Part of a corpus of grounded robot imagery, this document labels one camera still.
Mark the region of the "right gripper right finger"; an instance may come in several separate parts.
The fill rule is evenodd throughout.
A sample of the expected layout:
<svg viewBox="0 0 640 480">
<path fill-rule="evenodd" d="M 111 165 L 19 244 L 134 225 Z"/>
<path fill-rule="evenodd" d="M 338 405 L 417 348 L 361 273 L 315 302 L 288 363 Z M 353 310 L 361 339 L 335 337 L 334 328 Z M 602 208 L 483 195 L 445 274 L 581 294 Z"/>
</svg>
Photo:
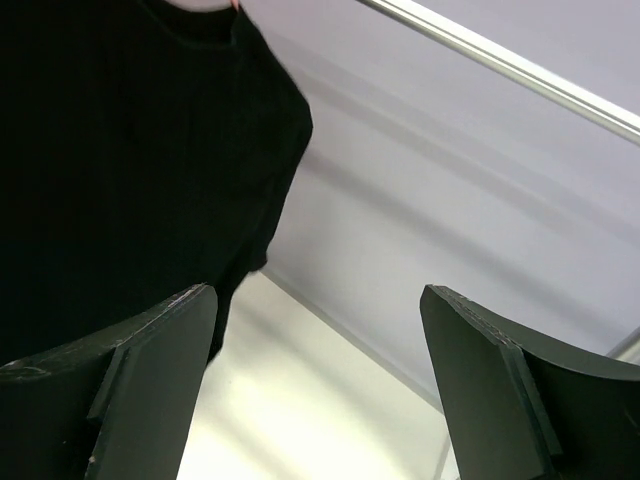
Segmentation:
<svg viewBox="0 0 640 480">
<path fill-rule="evenodd" d="M 639 368 L 428 285 L 423 329 L 463 479 L 636 479 Z"/>
</svg>

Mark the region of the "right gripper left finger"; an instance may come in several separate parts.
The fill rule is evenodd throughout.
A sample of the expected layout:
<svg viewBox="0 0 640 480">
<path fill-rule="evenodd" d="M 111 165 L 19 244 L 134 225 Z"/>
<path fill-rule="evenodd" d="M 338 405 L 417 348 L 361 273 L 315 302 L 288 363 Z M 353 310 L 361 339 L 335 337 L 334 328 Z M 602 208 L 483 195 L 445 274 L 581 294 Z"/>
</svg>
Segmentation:
<svg viewBox="0 0 640 480">
<path fill-rule="evenodd" d="M 160 480 L 178 475 L 209 353 L 215 290 L 1 368 L 4 479 Z"/>
</svg>

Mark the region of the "black t shirt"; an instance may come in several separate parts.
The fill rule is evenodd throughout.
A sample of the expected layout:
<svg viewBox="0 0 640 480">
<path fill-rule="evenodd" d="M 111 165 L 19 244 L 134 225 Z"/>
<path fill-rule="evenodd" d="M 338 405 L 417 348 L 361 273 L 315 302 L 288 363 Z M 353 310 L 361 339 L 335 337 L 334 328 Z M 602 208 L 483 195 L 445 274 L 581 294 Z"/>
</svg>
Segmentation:
<svg viewBox="0 0 640 480">
<path fill-rule="evenodd" d="M 313 129 L 239 6 L 1 5 L 1 360 L 264 267 Z"/>
</svg>

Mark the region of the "white metal clothes rack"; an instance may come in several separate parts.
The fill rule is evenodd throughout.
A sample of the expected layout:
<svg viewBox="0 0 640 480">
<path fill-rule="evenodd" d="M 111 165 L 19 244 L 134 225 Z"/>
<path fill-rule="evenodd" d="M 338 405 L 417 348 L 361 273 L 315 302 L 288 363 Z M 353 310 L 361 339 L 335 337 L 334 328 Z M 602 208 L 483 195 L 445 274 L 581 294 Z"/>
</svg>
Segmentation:
<svg viewBox="0 0 640 480">
<path fill-rule="evenodd" d="M 414 57 L 421 150 L 458 180 L 430 233 L 533 305 L 533 320 L 639 356 L 639 119 L 413 1 L 369 1 Z"/>
</svg>

